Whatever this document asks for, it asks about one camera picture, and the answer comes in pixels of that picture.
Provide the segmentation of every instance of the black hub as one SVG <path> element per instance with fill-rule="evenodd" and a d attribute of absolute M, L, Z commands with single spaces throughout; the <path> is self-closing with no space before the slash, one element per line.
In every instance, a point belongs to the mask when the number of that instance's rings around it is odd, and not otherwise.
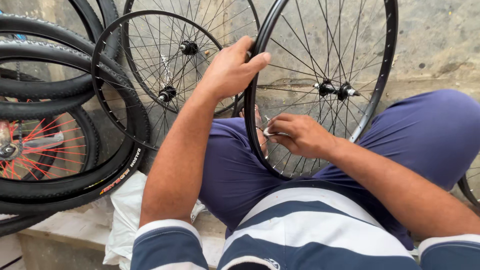
<path fill-rule="evenodd" d="M 349 96 L 360 96 L 360 93 L 350 86 L 349 83 L 344 83 L 340 89 L 335 88 L 330 80 L 324 80 L 321 85 L 314 84 L 314 87 L 318 88 L 318 94 L 322 97 L 327 94 L 334 94 L 338 96 L 338 100 L 342 101 Z"/>
<path fill-rule="evenodd" d="M 177 95 L 177 91 L 173 86 L 166 86 L 158 94 L 158 100 L 170 102 Z"/>
<path fill-rule="evenodd" d="M 198 53 L 198 45 L 191 41 L 184 41 L 180 44 L 180 50 L 185 55 L 195 55 Z"/>
<path fill-rule="evenodd" d="M 10 144 L 3 145 L 2 147 L 0 147 L 0 158 L 7 159 L 11 157 L 13 153 L 15 153 L 16 149 L 17 148 Z"/>

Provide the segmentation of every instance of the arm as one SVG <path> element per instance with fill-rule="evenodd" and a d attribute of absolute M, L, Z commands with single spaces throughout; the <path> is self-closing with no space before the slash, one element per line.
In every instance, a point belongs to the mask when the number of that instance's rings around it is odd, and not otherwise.
<path fill-rule="evenodd" d="M 262 53 L 245 63 L 253 41 L 242 37 L 214 58 L 172 125 L 145 184 L 140 227 L 157 220 L 190 223 L 200 186 L 208 135 L 217 104 L 245 88 L 270 61 Z"/>
<path fill-rule="evenodd" d="M 480 234 L 480 218 L 456 198 L 402 165 L 328 133 L 313 118 L 281 114 L 270 140 L 293 154 L 335 164 L 369 190 L 411 232 L 425 237 Z"/>

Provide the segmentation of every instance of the forearm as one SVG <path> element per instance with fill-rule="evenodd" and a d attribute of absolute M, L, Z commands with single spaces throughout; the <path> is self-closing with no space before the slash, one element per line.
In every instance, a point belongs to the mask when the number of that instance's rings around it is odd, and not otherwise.
<path fill-rule="evenodd" d="M 202 91 L 196 89 L 185 103 L 157 153 L 144 189 L 140 227 L 163 219 L 190 222 L 218 102 Z"/>
<path fill-rule="evenodd" d="M 415 172 L 345 139 L 329 161 L 369 190 L 411 232 L 429 236 L 480 234 L 480 218 Z"/>

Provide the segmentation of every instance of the left hand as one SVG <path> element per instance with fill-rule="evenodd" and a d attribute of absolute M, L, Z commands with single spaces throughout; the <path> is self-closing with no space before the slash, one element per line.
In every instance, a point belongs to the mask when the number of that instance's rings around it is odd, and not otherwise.
<path fill-rule="evenodd" d="M 266 67 L 271 55 L 268 52 L 253 57 L 248 63 L 247 50 L 253 40 L 249 36 L 239 39 L 234 45 L 222 49 L 215 56 L 197 86 L 197 92 L 213 96 L 221 101 L 245 90 L 255 75 Z"/>

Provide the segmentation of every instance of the leg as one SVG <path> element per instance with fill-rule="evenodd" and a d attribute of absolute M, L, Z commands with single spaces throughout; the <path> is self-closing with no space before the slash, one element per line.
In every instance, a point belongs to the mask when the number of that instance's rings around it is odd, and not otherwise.
<path fill-rule="evenodd" d="M 479 153 L 479 137 L 480 105 L 460 92 L 439 90 L 390 106 L 374 118 L 358 144 L 450 190 Z M 406 229 L 340 169 L 329 165 L 314 177 L 357 189 L 372 215 L 408 245 Z"/>
<path fill-rule="evenodd" d="M 243 118 L 214 120 L 199 199 L 227 226 L 227 235 L 253 206 L 282 183 L 252 153 Z"/>

